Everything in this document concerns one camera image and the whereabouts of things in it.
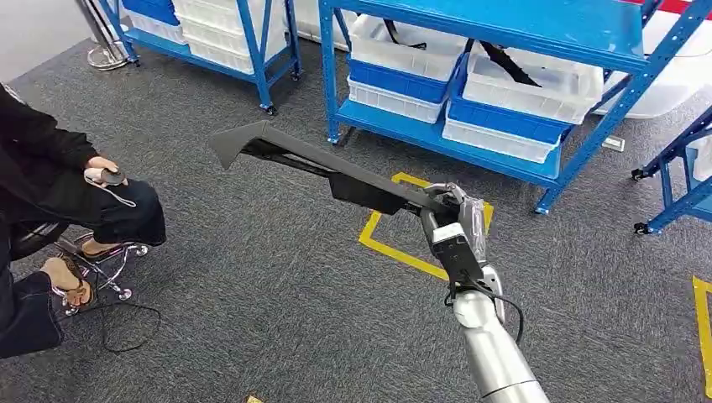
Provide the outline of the person's hand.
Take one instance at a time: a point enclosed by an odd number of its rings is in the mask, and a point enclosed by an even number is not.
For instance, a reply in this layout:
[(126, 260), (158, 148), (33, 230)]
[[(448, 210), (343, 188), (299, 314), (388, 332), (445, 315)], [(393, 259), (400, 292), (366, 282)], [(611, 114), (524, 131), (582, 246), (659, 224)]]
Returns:
[(84, 170), (85, 177), (100, 187), (126, 186), (128, 179), (118, 165), (101, 156), (89, 159)]

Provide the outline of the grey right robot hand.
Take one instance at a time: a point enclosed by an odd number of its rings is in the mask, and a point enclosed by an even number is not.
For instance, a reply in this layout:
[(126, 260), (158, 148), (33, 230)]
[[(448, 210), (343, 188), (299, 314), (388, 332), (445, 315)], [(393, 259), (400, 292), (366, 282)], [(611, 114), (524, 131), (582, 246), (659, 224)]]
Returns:
[(448, 206), (458, 209), (457, 222), (461, 225), (469, 247), (479, 264), (487, 265), (487, 244), (485, 225), (485, 202), (482, 199), (469, 196), (458, 185), (434, 183), (426, 186), (423, 191), (431, 198), (438, 199)]

